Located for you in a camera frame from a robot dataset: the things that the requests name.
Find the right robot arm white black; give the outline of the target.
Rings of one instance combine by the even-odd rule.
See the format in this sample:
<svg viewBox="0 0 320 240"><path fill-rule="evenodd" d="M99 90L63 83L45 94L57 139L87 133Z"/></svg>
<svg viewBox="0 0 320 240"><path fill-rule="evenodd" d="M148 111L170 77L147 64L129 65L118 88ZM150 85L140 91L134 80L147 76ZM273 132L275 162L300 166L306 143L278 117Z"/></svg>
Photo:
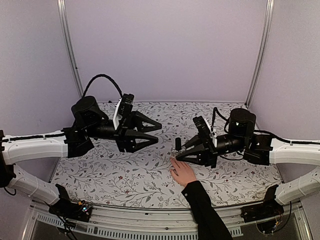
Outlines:
<svg viewBox="0 0 320 240"><path fill-rule="evenodd" d="M267 189L258 213L269 218L278 210L300 197L320 189L320 143L311 140L289 140L256 130L256 115L243 108L232 109L226 118L228 128L217 135L212 123L202 116L193 118L197 135L177 150L176 160L215 168L218 157L242 152L243 160L254 165L303 164L315 166L311 172L287 183Z"/></svg>

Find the black sleeved forearm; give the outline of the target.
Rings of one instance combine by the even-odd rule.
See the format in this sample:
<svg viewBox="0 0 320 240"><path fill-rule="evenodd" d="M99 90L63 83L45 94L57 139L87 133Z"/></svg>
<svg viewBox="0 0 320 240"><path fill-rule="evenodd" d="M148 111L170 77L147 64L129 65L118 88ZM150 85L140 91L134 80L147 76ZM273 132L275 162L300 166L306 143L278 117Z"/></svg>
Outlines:
<svg viewBox="0 0 320 240"><path fill-rule="evenodd" d="M211 199L200 181L193 181L182 191L197 224L199 240L231 240L228 228L213 209Z"/></svg>

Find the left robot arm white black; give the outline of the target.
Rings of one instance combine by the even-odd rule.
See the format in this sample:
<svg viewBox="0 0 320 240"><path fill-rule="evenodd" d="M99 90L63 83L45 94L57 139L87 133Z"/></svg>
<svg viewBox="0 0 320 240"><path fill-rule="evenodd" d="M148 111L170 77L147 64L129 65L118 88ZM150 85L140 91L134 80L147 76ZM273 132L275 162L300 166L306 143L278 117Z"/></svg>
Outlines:
<svg viewBox="0 0 320 240"><path fill-rule="evenodd" d="M38 135L11 136L0 134L0 186L21 191L44 201L63 216L74 213L65 187L52 185L29 174L19 162L45 158L82 157L95 146L92 139L115 141L122 153L135 153L158 143L150 132L162 124L133 110L134 95L124 94L112 118L103 112L95 97L82 97L71 107L74 124L55 132Z"/></svg>

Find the person's bare hand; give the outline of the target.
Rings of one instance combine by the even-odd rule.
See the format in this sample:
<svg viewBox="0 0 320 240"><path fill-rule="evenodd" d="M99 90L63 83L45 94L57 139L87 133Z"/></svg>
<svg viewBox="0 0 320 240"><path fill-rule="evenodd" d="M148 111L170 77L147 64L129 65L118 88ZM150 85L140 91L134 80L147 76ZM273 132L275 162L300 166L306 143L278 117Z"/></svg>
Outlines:
<svg viewBox="0 0 320 240"><path fill-rule="evenodd" d="M170 174L179 185L186 187L189 183L197 180L194 171L188 164L177 161L173 157L170 158L170 162L172 164Z"/></svg>

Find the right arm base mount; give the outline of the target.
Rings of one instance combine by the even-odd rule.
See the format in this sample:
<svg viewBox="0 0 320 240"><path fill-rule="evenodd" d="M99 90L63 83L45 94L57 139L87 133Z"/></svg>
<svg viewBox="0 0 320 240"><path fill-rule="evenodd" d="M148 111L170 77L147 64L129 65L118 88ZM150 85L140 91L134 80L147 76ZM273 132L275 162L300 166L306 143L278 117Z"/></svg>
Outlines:
<svg viewBox="0 0 320 240"><path fill-rule="evenodd" d="M242 207L240 216L245 223L275 217L284 213L284 208L276 202L278 184L269 187L262 203Z"/></svg>

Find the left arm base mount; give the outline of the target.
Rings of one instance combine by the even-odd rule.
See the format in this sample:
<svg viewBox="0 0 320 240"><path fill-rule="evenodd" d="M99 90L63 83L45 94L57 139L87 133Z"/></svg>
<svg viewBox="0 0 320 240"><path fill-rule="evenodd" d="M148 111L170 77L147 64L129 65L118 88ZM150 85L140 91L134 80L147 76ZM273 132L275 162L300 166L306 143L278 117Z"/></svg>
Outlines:
<svg viewBox="0 0 320 240"><path fill-rule="evenodd" d="M56 184L58 201L49 206L49 212L66 219L88 223L92 215L93 205L85 200L72 202L67 190L62 185Z"/></svg>

